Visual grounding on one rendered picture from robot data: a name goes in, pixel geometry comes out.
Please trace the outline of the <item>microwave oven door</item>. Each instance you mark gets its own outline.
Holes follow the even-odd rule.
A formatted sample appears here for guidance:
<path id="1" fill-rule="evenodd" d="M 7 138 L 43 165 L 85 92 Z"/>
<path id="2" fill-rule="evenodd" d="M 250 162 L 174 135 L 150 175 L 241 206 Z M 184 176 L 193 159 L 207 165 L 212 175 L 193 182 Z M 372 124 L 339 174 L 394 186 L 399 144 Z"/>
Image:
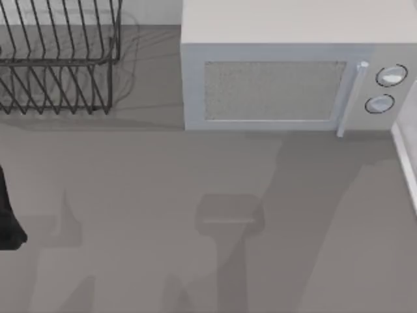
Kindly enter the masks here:
<path id="1" fill-rule="evenodd" d="M 183 44 L 186 130 L 334 131 L 356 76 L 347 48 Z"/>

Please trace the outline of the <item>pale microwave oven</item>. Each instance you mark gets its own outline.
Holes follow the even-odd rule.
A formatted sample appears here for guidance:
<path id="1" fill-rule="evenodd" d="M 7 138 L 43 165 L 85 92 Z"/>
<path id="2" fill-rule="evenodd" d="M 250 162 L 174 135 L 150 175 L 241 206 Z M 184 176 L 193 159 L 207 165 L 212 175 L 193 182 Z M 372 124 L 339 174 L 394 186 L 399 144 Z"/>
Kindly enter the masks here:
<path id="1" fill-rule="evenodd" d="M 417 0 L 183 0 L 183 44 L 328 44 L 347 48 L 369 68 L 344 135 L 390 131 L 417 80 Z M 396 64 L 408 69 L 399 85 L 375 77 Z M 382 114 L 366 112 L 369 98 L 395 98 Z"/>

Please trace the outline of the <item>small microwave knob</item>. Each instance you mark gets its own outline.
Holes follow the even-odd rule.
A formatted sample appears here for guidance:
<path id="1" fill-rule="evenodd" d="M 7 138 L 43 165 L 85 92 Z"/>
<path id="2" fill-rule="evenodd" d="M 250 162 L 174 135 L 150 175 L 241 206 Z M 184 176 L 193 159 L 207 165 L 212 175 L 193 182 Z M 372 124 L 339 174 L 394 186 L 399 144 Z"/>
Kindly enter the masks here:
<path id="1" fill-rule="evenodd" d="M 364 108 L 366 112 L 370 114 L 382 114 L 393 108 L 395 104 L 395 98 L 389 94 L 383 94 L 377 97 L 369 98 Z"/>

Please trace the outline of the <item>large microwave knob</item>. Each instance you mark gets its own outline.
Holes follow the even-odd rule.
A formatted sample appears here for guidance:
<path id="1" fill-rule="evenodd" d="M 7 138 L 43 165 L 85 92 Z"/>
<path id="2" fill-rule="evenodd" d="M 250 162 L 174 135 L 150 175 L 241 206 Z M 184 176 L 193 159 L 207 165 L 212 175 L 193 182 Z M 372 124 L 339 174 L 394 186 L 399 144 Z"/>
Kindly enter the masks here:
<path id="1" fill-rule="evenodd" d="M 375 77 L 377 84 L 389 88 L 402 83 L 408 76 L 408 69 L 401 64 L 380 69 Z"/>

